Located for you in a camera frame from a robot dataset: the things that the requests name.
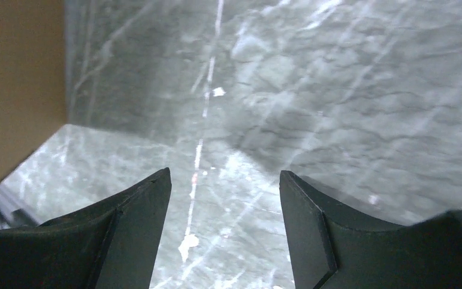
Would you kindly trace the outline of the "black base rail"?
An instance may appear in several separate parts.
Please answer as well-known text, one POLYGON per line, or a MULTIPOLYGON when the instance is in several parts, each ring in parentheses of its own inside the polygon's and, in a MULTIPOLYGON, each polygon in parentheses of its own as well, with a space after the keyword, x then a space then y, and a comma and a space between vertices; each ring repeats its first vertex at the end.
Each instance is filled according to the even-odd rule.
POLYGON ((39 219, 3 185, 0 185, 0 229, 38 226, 39 219))

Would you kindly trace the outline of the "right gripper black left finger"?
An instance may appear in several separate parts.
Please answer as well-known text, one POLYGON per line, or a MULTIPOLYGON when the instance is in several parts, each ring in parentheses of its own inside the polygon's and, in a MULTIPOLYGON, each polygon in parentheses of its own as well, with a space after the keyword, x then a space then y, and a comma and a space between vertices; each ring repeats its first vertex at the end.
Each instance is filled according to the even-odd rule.
POLYGON ((38 226, 0 229, 0 288, 149 288, 170 169, 38 226))

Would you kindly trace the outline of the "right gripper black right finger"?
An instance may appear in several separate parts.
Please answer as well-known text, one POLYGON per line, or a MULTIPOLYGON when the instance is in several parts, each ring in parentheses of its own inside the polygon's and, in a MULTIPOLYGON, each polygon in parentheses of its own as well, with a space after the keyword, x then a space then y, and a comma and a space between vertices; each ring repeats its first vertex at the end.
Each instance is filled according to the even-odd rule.
POLYGON ((287 170, 280 202, 297 288, 462 288, 462 210, 398 225, 287 170))

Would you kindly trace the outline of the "brown cardboard express box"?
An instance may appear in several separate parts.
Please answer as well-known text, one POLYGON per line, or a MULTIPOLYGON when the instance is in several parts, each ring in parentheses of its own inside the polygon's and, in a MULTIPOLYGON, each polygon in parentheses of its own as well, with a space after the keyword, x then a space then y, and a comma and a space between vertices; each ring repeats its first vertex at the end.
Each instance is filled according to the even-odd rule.
POLYGON ((63 1, 0 1, 0 182, 67 122, 63 1))

